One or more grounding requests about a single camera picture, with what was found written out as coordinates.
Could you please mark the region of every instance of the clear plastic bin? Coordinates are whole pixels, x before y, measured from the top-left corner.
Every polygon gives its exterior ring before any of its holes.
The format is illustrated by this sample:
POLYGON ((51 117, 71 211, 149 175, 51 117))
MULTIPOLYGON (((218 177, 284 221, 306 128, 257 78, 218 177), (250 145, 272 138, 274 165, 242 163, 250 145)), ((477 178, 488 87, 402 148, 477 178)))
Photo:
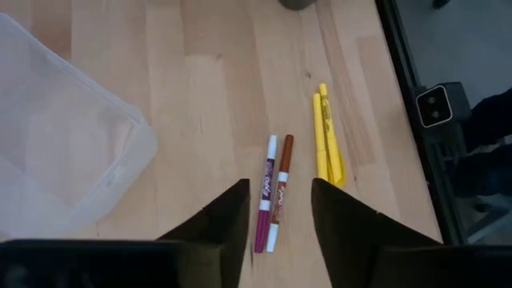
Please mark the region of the clear plastic bin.
POLYGON ((156 153, 139 110, 0 14, 0 235, 106 216, 156 153))

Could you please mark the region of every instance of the brown marker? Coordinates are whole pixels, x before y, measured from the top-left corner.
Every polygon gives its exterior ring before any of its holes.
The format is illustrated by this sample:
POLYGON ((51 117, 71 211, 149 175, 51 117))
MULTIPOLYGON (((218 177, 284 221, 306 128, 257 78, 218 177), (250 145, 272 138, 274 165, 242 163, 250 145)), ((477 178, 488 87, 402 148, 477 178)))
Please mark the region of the brown marker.
POLYGON ((270 217, 269 237, 266 241, 266 252, 274 252, 275 243, 278 240, 279 218, 285 200, 286 183, 290 171, 291 151, 294 147, 294 136, 287 135, 285 145, 282 148, 281 162, 279 163, 278 185, 275 190, 274 207, 270 217))

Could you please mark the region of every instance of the yellow marker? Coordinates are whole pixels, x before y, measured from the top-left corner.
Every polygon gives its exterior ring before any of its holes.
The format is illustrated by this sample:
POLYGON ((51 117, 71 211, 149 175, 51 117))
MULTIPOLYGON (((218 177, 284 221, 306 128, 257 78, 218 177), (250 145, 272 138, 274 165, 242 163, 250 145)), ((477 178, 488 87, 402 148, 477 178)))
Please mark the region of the yellow marker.
POLYGON ((322 118, 322 100, 320 94, 313 95, 313 112, 314 112, 314 135, 317 143, 317 170, 318 177, 329 181, 326 140, 323 130, 322 118))
POLYGON ((327 95, 327 85, 320 83, 320 98, 322 100, 322 118, 327 141, 327 151, 329 157, 328 168, 332 172, 332 178, 329 182, 336 186, 344 186, 346 183, 345 163, 343 163, 342 154, 339 152, 338 140, 334 132, 333 120, 330 113, 330 104, 327 95))

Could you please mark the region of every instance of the wooden surface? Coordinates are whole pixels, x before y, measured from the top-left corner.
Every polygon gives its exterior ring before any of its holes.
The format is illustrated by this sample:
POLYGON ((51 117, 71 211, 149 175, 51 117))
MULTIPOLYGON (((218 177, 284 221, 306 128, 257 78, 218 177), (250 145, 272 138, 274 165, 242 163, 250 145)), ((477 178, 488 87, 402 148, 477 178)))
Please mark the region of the wooden surface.
POLYGON ((311 97, 327 82, 346 191, 440 239, 373 0, 301 12, 277 0, 0 0, 0 12, 141 109, 158 136, 115 211, 70 237, 156 238, 250 178, 240 286, 329 286, 310 208, 311 97), (271 133, 295 136, 289 193, 276 252, 251 257, 271 133))

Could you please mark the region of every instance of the wood grain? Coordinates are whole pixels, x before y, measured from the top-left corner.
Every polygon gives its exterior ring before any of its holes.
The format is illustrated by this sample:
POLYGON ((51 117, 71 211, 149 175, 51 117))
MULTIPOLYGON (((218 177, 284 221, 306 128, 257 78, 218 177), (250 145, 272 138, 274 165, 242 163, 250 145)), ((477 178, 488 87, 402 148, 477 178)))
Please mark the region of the wood grain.
POLYGON ((240 287, 329 286, 310 207, 311 96, 326 82, 345 190, 440 240, 373 0, 318 0, 300 12, 276 0, 51 3, 0 0, 0 12, 137 106, 158 137, 112 214, 67 237, 156 238, 250 178, 240 287), (269 134, 295 136, 289 193, 276 251, 251 255, 269 134))

